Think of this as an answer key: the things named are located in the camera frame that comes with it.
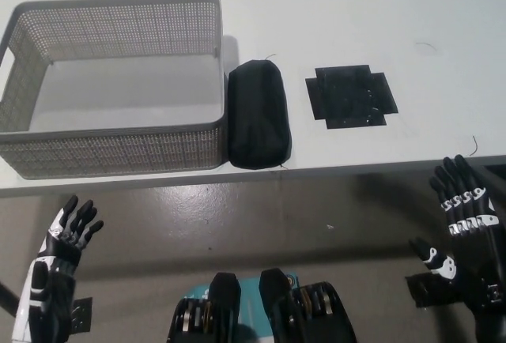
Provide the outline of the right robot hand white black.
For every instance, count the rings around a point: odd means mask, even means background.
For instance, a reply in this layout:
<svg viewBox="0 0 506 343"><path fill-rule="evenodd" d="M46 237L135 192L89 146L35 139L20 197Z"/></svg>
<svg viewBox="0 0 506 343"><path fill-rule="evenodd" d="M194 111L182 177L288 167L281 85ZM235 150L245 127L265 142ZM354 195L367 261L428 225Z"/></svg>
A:
<svg viewBox="0 0 506 343"><path fill-rule="evenodd" d="M421 237L409 241L411 248L473 313L505 313L505 226L485 182L457 155L443 158L429 185L444 211L451 253Z"/></svg>

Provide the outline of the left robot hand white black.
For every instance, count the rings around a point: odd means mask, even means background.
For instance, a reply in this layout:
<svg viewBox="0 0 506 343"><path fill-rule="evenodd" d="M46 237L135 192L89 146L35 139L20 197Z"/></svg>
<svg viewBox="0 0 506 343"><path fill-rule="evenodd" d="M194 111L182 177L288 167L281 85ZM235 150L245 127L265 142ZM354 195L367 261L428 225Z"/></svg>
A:
<svg viewBox="0 0 506 343"><path fill-rule="evenodd" d="M11 341L67 342L72 330L75 272L83 250L104 226L89 199L73 195L56 213L28 267Z"/></svg>

